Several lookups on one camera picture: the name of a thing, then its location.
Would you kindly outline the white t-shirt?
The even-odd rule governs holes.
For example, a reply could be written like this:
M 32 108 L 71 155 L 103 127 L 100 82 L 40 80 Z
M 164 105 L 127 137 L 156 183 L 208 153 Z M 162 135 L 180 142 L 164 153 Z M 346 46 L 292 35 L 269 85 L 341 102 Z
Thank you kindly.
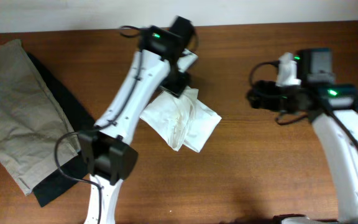
M 186 146 L 200 152 L 221 117 L 198 99 L 199 90 L 186 87 L 178 98 L 166 91 L 149 103 L 140 118 L 174 150 Z

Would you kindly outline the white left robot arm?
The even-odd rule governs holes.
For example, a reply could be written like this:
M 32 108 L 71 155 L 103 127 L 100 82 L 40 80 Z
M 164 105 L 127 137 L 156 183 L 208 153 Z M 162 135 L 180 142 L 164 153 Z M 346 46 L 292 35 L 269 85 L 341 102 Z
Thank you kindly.
M 139 49 L 117 95 L 94 129 L 78 135 L 91 182 L 86 223 L 115 222 L 119 190 L 138 158 L 130 145 L 141 112 L 159 89 L 178 98 L 190 84 L 187 69 L 198 58 L 187 48 L 197 37 L 195 27 L 183 17 L 167 30 L 143 28 L 139 36 Z

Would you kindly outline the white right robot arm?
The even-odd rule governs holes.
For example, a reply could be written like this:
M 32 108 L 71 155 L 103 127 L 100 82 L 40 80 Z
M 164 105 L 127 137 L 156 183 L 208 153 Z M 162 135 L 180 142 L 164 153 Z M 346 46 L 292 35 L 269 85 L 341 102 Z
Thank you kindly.
M 278 125 L 309 121 L 335 186 L 336 223 L 358 223 L 358 90 L 336 83 L 332 50 L 287 52 L 254 66 L 248 82 L 251 107 L 278 112 Z

